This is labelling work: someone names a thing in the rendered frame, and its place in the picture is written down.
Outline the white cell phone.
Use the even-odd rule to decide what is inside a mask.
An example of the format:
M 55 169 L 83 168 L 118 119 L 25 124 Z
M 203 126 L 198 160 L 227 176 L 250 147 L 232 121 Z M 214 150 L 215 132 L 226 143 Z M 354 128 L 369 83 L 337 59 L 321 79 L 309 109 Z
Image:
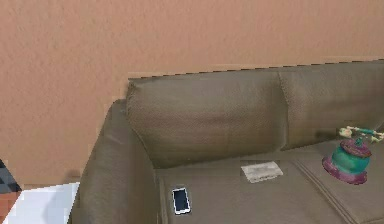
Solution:
M 185 187 L 172 190 L 173 207 L 176 215 L 187 214 L 191 211 L 188 192 Z

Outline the brown grey sofa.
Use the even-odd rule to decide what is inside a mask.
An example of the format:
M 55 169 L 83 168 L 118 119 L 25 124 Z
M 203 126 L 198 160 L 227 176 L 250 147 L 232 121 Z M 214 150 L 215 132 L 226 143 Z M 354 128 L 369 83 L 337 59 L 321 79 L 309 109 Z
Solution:
M 68 224 L 384 224 L 384 140 L 364 140 L 364 184 L 322 166 L 346 126 L 384 133 L 384 59 L 133 78 Z M 241 169 L 271 161 L 282 176 Z M 191 211 L 176 215 L 182 187 Z

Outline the grey flat remote control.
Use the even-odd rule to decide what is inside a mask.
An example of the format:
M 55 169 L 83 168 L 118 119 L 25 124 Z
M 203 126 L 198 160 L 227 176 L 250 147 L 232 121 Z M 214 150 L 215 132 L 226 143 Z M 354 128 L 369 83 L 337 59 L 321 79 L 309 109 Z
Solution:
M 250 183 L 258 183 L 282 176 L 283 172 L 276 162 L 258 163 L 241 167 Z

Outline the teal purple vintage telephone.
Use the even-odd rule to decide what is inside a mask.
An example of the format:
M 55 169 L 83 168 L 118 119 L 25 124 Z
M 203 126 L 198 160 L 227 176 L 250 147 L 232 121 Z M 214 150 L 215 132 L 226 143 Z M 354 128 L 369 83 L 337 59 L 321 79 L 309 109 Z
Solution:
M 353 126 L 340 128 L 338 134 L 343 137 L 339 146 L 322 159 L 322 166 L 331 176 L 348 184 L 360 185 L 367 181 L 366 168 L 372 152 L 364 142 L 379 143 L 384 133 Z

